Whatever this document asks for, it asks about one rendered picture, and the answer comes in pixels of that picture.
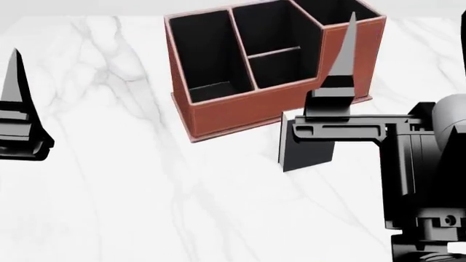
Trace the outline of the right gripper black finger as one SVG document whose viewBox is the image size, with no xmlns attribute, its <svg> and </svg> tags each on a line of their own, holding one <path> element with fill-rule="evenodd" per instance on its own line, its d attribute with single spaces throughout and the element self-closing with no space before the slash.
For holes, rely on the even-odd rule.
<svg viewBox="0 0 466 262">
<path fill-rule="evenodd" d="M 466 76 L 466 10 L 462 13 L 462 57 Z"/>
<path fill-rule="evenodd" d="M 354 60 L 357 36 L 356 14 L 352 12 L 341 49 L 327 77 L 319 89 L 309 91 L 304 105 L 304 116 L 346 117 L 355 98 Z"/>
</svg>

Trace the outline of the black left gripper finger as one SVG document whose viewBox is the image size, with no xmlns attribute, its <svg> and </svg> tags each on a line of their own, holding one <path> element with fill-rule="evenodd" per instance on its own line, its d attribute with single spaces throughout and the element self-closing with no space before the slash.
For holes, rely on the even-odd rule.
<svg viewBox="0 0 466 262">
<path fill-rule="evenodd" d="M 33 104 L 20 52 L 12 51 L 0 93 L 0 137 L 47 137 Z"/>
</svg>

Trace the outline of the black book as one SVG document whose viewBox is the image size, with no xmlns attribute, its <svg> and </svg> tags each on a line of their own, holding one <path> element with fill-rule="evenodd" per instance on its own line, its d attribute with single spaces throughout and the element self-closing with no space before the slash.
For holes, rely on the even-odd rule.
<svg viewBox="0 0 466 262">
<path fill-rule="evenodd" d="M 283 172 L 327 163 L 333 159 L 334 142 L 297 141 L 294 138 L 292 124 L 300 113 L 300 110 L 295 109 L 284 111 L 281 115 L 278 163 Z"/>
</svg>

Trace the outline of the brown leather desk caddy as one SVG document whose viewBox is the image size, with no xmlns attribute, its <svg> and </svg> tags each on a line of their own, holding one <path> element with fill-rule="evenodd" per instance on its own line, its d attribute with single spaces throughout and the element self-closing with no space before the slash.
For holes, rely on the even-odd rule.
<svg viewBox="0 0 466 262">
<path fill-rule="evenodd" d="M 191 141 L 280 120 L 331 71 L 356 19 L 355 102 L 369 90 L 386 17 L 363 0 L 266 0 L 165 17 L 173 100 Z"/>
</svg>

